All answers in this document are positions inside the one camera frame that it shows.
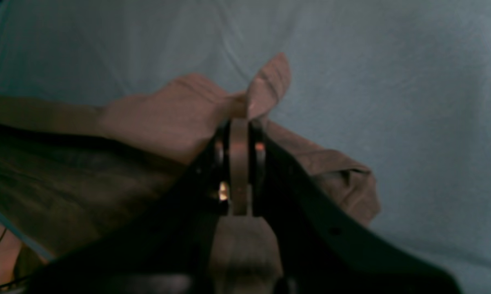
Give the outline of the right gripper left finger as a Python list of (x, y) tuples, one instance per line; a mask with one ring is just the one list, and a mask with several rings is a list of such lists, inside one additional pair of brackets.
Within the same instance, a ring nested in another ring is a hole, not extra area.
[(232, 119), (157, 203), (129, 225), (51, 263), (27, 294), (214, 294), (223, 216), (249, 214), (249, 122)]

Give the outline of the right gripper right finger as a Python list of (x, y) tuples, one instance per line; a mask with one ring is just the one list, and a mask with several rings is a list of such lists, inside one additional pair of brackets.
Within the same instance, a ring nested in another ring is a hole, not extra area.
[(273, 230), (276, 294), (459, 294), (446, 271), (368, 229), (380, 211), (369, 168), (278, 125), (249, 123), (252, 212)]

